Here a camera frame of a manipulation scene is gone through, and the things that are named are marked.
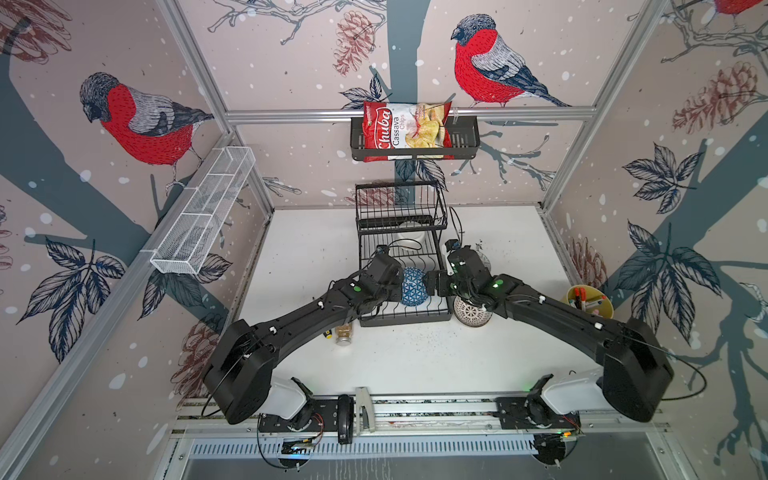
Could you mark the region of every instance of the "bird wing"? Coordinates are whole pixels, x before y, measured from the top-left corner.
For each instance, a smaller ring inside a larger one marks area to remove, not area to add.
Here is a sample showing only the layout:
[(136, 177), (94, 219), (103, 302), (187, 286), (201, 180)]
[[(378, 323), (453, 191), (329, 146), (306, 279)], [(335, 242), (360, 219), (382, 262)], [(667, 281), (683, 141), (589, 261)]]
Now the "bird wing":
[(525, 66), (525, 59), (496, 35), (493, 47), (486, 53), (473, 55), (472, 64), (484, 77), (506, 84)]
[(174, 103), (163, 95), (145, 94), (128, 87), (136, 104), (136, 113), (128, 128), (136, 134), (161, 137), (171, 131), (174, 124)]

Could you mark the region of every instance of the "white table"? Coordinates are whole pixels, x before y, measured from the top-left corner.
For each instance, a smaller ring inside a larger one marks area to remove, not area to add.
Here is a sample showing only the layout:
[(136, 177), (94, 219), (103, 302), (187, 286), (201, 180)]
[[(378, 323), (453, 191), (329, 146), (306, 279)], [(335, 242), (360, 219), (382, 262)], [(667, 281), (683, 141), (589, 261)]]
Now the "white table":
[[(560, 298), (568, 280), (533, 207), (456, 208), (464, 244), (482, 242), (493, 273), (507, 273)], [(443, 240), (454, 237), (450, 226)], [(282, 316), (322, 295), (330, 280), (358, 269), (354, 209), (278, 210), (240, 318)], [(350, 346), (317, 336), (275, 374), (295, 376), (317, 395), (510, 392), (547, 373), (593, 369), (584, 354), (532, 326), (494, 315), (479, 328), (448, 322), (361, 328)]]

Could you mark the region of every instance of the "gray floor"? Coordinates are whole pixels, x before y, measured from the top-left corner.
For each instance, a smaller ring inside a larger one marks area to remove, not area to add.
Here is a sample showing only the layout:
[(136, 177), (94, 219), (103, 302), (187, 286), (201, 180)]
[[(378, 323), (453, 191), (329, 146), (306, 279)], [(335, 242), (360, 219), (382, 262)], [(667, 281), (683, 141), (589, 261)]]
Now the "gray floor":
[(642, 433), (590, 434), (578, 441), (560, 469), (546, 468), (529, 455), (381, 458), (310, 461), (300, 472), (272, 468), (261, 458), (190, 460), (184, 480), (654, 480), (663, 479)]

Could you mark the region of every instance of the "white wire mesh basket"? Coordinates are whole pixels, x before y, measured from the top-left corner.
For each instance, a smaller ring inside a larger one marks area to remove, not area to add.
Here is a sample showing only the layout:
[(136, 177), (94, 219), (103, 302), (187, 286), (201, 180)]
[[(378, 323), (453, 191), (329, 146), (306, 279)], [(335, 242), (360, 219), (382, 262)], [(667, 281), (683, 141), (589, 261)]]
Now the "white wire mesh basket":
[(256, 159), (248, 147), (225, 147), (155, 251), (162, 273), (200, 272)]

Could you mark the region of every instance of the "chips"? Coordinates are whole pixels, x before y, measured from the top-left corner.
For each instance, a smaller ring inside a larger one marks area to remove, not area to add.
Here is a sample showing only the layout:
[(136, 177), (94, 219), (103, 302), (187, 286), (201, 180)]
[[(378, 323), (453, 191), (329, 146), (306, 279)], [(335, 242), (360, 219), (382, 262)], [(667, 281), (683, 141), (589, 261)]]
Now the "chips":
[[(366, 148), (451, 147), (445, 132), (445, 119), (451, 110), (447, 104), (384, 104), (366, 102), (362, 130)], [(366, 157), (365, 161), (410, 159), (411, 155)], [(443, 155), (419, 155), (418, 158), (452, 158)]]

